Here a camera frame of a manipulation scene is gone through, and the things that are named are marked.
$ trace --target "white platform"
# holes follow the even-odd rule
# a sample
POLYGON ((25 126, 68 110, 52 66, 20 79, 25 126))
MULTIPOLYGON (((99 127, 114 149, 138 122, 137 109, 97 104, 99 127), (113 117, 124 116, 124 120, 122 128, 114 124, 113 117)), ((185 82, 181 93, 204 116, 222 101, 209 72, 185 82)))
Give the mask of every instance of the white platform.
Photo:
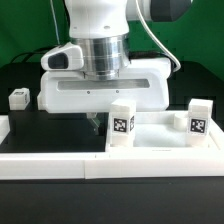
POLYGON ((185 147, 184 132, 172 128, 175 113, 137 113, 132 148, 107 143, 105 153, 0 154, 0 179, 224 176, 222 130, 212 122, 208 148, 185 147))

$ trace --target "white block with marker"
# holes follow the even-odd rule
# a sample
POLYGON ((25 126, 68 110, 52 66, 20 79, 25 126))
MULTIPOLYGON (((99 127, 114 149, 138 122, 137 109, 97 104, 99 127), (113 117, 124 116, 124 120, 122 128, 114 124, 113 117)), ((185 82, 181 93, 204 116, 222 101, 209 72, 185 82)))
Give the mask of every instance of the white block with marker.
POLYGON ((118 99, 110 109, 110 144, 112 146, 133 146, 135 139, 136 102, 118 99))
POLYGON ((27 88, 15 89, 9 96, 10 110, 25 110, 30 102, 30 90, 27 88))
POLYGON ((212 106, 212 100, 191 100, 188 108, 187 146, 208 147, 212 106))

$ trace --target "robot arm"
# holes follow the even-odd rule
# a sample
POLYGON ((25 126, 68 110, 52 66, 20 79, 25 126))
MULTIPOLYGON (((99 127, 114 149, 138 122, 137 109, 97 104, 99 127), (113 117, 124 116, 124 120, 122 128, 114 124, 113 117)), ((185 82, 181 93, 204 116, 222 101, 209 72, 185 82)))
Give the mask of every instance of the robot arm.
MULTIPOLYGON (((65 0, 71 43, 42 58, 45 70, 80 70, 89 79, 107 80, 128 66, 127 20, 137 20, 136 0, 65 0)), ((143 17, 174 21, 192 0, 138 0, 143 17)))
MULTIPOLYGON (((129 61, 127 18, 137 17, 135 1, 65 0, 71 42, 41 60, 47 70, 41 80, 42 102, 49 113, 109 112, 111 103, 119 98, 135 100, 137 111, 168 107, 170 60, 129 61)), ((192 1, 138 2, 145 19, 167 21, 183 14, 192 1), (157 19, 155 12, 160 13, 157 19)))

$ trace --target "green wall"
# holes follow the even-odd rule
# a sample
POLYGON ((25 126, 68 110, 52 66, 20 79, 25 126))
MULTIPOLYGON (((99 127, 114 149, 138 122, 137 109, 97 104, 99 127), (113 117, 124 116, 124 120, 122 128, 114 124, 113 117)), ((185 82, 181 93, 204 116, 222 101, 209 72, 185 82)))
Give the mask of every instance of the green wall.
MULTIPOLYGON (((64 43, 68 27, 62 1, 54 0, 54 4, 64 43)), ((224 80, 223 10, 223 0, 194 0, 192 8, 178 21, 149 26, 180 60, 199 62, 224 80)), ((0 0, 0 66, 19 53, 56 43, 49 0, 0 0)), ((130 23, 130 48, 156 49, 139 22, 130 23)))

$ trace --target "black table surface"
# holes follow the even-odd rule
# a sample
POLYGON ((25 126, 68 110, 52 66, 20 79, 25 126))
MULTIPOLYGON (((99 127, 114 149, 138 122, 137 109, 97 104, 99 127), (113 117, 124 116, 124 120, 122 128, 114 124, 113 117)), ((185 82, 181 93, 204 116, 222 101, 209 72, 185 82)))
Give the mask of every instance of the black table surface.
MULTIPOLYGON (((198 63, 182 64, 168 80, 168 109, 212 99, 212 117, 224 129, 224 82, 198 63)), ((95 136, 84 114, 37 110, 42 73, 39 63, 0 69, 0 115, 9 115, 11 128, 0 153, 103 151, 105 135, 95 136), (10 112, 8 96, 22 87, 30 89, 31 105, 10 112)), ((106 114, 100 119, 107 123, 106 114)), ((223 224, 224 177, 0 181, 0 223, 223 224)))

